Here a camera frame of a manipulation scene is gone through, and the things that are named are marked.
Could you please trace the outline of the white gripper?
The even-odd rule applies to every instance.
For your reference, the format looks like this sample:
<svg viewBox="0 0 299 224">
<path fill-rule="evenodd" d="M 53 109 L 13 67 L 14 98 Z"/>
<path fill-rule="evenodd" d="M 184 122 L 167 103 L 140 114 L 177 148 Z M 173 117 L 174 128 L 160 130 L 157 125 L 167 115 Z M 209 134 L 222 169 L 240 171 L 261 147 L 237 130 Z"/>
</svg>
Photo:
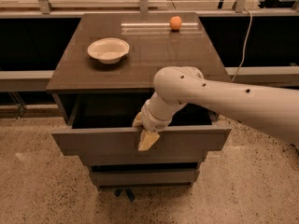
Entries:
<svg viewBox="0 0 299 224">
<path fill-rule="evenodd" d="M 141 127 L 143 125 L 146 129 L 141 133 L 138 150 L 149 150 L 160 138 L 157 132 L 163 131 L 170 124 L 171 120 L 172 113 L 163 111 L 161 114 L 152 115 L 149 107 L 143 105 L 141 113 L 138 112 L 133 121 L 134 127 Z"/>
</svg>

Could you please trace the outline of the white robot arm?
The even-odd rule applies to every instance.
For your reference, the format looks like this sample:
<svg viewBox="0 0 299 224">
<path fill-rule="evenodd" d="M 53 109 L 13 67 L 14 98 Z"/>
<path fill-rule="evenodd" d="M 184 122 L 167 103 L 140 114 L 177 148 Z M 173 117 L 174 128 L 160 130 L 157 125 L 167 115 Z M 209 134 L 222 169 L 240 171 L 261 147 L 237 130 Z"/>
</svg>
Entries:
<svg viewBox="0 0 299 224">
<path fill-rule="evenodd" d="M 153 95 L 133 121 L 135 127 L 143 128 L 140 151 L 150 149 L 173 116 L 188 104 L 299 147 L 299 91 L 207 80 L 195 67 L 175 66 L 159 70 L 153 87 Z"/>
</svg>

